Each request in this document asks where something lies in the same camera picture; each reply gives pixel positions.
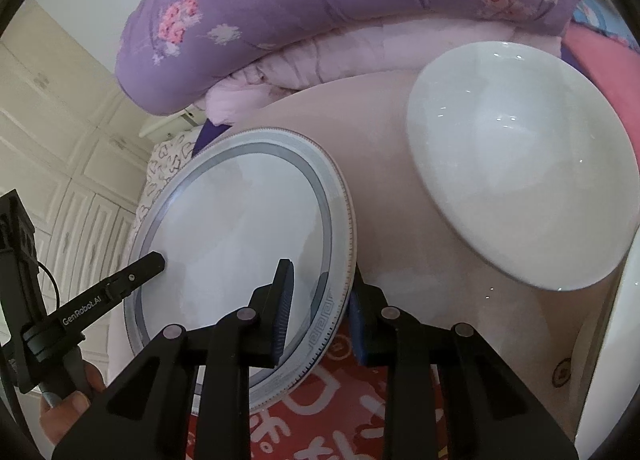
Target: pink fabric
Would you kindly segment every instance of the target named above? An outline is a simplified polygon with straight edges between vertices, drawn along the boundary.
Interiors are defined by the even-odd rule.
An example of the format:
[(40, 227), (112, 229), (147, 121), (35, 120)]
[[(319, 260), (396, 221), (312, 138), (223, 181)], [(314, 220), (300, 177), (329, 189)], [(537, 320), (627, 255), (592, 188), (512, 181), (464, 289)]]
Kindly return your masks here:
[(234, 72), (197, 102), (215, 125), (235, 124), (259, 108), (321, 83), (387, 70), (419, 70), (454, 47), (512, 41), (560, 56), (560, 38), (513, 23), (445, 14), (378, 18), (313, 36)]
[(564, 42), (618, 113), (640, 163), (640, 54), (574, 23)]

